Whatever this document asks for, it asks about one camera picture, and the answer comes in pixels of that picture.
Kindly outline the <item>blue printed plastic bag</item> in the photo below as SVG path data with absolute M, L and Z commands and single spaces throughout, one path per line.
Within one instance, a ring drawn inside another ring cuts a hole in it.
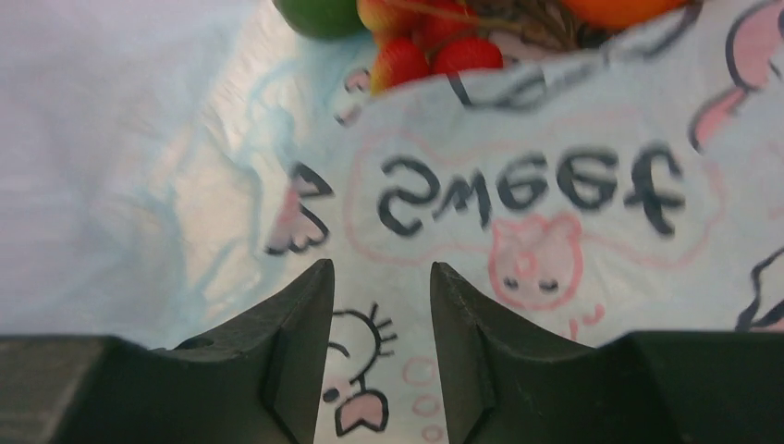
M 367 34 L 269 1 L 1 5 L 1 339 L 176 348 L 335 268 L 311 443 L 453 443 L 435 263 L 599 348 L 783 338 L 783 5 L 372 97 Z

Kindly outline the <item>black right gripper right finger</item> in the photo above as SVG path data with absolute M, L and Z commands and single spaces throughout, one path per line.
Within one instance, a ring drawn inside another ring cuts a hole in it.
M 779 443 L 783 338 L 632 332 L 590 348 L 435 263 L 430 304 L 453 443 Z

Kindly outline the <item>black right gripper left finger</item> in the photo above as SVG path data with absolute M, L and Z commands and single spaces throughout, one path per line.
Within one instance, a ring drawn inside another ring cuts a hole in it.
M 176 348 L 1 339 L 5 443 L 311 443 L 335 295 L 322 259 Z

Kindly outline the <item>red fake strawberry bunch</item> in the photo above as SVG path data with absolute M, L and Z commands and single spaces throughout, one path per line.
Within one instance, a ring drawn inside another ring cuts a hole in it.
M 379 96 L 432 76 L 505 66 L 500 48 L 480 35 L 481 22 L 463 1 L 356 3 L 377 54 L 369 69 L 369 92 Z

